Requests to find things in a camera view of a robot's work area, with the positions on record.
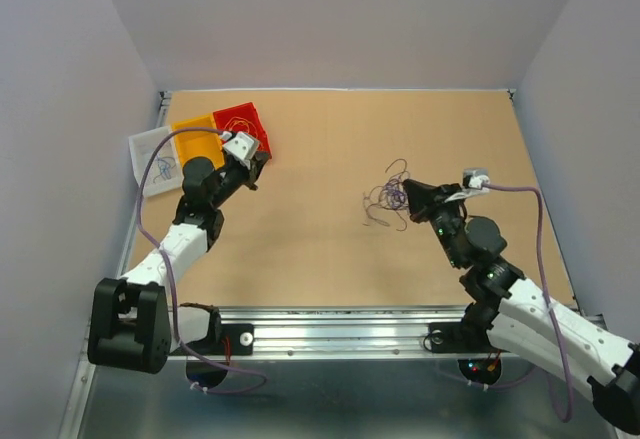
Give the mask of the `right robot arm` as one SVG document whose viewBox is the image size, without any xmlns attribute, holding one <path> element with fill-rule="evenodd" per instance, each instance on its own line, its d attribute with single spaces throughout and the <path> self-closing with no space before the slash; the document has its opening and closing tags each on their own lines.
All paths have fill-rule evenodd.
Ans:
<svg viewBox="0 0 640 439">
<path fill-rule="evenodd" d="M 553 299 L 503 252 L 507 241 L 485 216 L 468 216 L 466 199 L 493 186 L 469 174 L 461 184 L 402 183 L 412 222 L 429 223 L 472 299 L 460 337 L 472 349 L 487 344 L 529 361 L 580 393 L 615 428 L 639 432 L 639 346 Z"/>
</svg>

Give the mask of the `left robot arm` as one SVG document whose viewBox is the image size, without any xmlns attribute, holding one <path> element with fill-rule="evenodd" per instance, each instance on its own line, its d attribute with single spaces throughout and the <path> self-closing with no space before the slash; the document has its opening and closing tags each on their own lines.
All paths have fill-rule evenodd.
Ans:
<svg viewBox="0 0 640 439">
<path fill-rule="evenodd" d="M 134 268 L 94 290 L 87 346 L 92 364 L 156 374 L 184 345 L 202 353 L 225 346 L 219 310 L 178 304 L 176 285 L 218 240 L 222 205 L 242 187 L 256 189 L 269 159 L 258 151 L 248 161 L 227 154 L 221 168 L 206 157 L 184 165 L 183 194 L 165 237 Z"/>
</svg>

